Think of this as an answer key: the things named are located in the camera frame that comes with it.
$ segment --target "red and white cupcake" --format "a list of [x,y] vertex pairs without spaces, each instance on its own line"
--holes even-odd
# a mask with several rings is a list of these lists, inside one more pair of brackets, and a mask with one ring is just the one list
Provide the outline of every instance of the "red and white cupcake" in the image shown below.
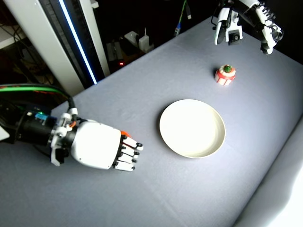
[[229,85],[236,75],[236,69],[230,65],[223,65],[217,70],[214,78],[218,84]]

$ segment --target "robotic hand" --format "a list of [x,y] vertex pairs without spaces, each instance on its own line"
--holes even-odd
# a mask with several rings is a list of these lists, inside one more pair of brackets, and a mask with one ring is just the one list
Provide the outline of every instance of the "robotic hand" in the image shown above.
[[143,145],[126,132],[92,120],[78,117],[73,101],[59,123],[43,107],[17,106],[0,99],[0,141],[17,140],[50,147],[50,160],[55,166],[71,155],[83,165],[133,171]]
[[224,38],[229,45],[238,44],[243,38],[242,26],[238,25],[239,16],[247,21],[259,33],[261,51],[271,54],[273,47],[283,38],[282,29],[273,20],[276,18],[264,3],[258,0],[222,0],[219,7],[214,44],[220,44]]

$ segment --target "white plate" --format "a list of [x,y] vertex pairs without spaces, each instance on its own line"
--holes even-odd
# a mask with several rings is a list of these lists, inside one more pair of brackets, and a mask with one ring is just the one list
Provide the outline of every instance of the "white plate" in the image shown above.
[[201,158],[216,152],[225,139],[225,125],[210,105],[184,99],[169,105],[160,119],[165,143],[176,153]]

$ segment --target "led light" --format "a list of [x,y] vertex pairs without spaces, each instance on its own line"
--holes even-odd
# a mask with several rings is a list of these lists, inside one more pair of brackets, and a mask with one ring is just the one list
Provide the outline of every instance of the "led light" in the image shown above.
[[69,15],[68,12],[67,12],[67,9],[66,9],[66,6],[65,6],[65,4],[64,4],[64,1],[63,1],[63,0],[59,0],[59,3],[60,3],[60,6],[61,6],[61,8],[62,8],[62,10],[63,10],[63,13],[64,13],[64,15],[65,15],[65,18],[66,18],[66,20],[67,20],[67,23],[68,23],[68,25],[69,25],[69,27],[70,27],[70,29],[71,29],[72,35],[73,35],[74,38],[75,38],[75,41],[76,41],[77,46],[78,46],[78,48],[79,48],[79,50],[80,50],[80,53],[81,53],[81,55],[82,55],[82,57],[83,57],[83,59],[84,59],[84,62],[85,62],[85,64],[86,64],[86,67],[87,67],[88,70],[89,70],[90,76],[91,76],[91,78],[93,79],[94,84],[97,84],[97,81],[96,81],[96,79],[95,79],[95,76],[94,76],[94,74],[93,74],[93,72],[92,72],[92,70],[91,70],[91,68],[90,68],[89,62],[88,62],[88,60],[87,60],[87,58],[86,58],[86,56],[85,56],[84,50],[83,50],[83,48],[82,48],[82,46],[81,46],[81,43],[80,43],[80,41],[79,41],[79,38],[78,38],[78,36],[77,36],[76,30],[75,30],[75,28],[74,28],[74,25],[72,24],[70,15]]

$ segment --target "gray sofa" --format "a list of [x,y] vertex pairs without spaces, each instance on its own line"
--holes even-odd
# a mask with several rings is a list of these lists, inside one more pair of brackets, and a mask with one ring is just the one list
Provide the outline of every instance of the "gray sofa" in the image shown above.
[[[0,144],[0,227],[266,227],[302,161],[303,65],[265,56],[243,36],[215,46],[208,19],[75,96],[81,117],[144,144],[131,173],[72,158],[55,167],[31,145]],[[224,64],[237,70],[228,87],[214,80]],[[162,140],[159,117],[180,99],[223,118],[226,140],[214,155],[184,158]]]

